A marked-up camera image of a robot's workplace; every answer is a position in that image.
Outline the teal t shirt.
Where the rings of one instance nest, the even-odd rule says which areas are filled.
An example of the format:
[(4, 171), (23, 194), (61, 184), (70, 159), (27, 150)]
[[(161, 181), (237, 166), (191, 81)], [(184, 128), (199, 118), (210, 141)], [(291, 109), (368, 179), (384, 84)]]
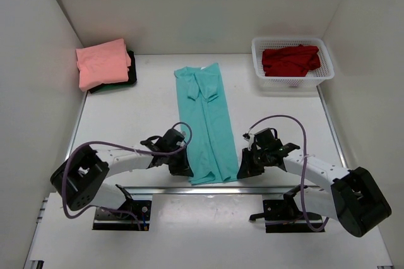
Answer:
[(193, 132), (187, 146), (189, 182), (236, 181), (239, 163), (219, 65), (184, 67), (174, 76), (180, 121)]

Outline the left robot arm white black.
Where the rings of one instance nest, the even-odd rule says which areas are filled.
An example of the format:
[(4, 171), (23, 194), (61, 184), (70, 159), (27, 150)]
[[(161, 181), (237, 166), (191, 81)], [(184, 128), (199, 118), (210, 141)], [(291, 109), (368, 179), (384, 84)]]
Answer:
[(77, 218), (96, 207), (119, 219), (136, 218), (129, 192), (119, 184), (107, 184), (106, 179), (162, 165), (173, 176), (191, 177), (187, 147), (192, 138), (192, 131), (184, 133), (171, 127), (162, 136), (141, 141), (141, 150), (104, 141), (80, 145), (50, 177), (50, 183), (62, 198), (65, 216)]

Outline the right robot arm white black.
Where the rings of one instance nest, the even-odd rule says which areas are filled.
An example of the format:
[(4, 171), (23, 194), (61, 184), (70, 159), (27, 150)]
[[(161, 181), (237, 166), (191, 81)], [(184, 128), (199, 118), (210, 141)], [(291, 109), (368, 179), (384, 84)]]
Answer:
[(286, 225), (305, 220), (318, 229), (321, 218), (328, 217), (351, 235), (362, 237), (391, 215), (367, 169), (350, 170), (304, 155), (300, 146), (283, 144), (273, 128), (243, 137), (248, 146), (242, 149), (238, 179), (259, 176), (269, 167), (300, 176), (300, 184), (279, 198), (264, 200), (263, 211), (250, 216), (252, 222), (265, 219), (268, 231), (283, 232)]

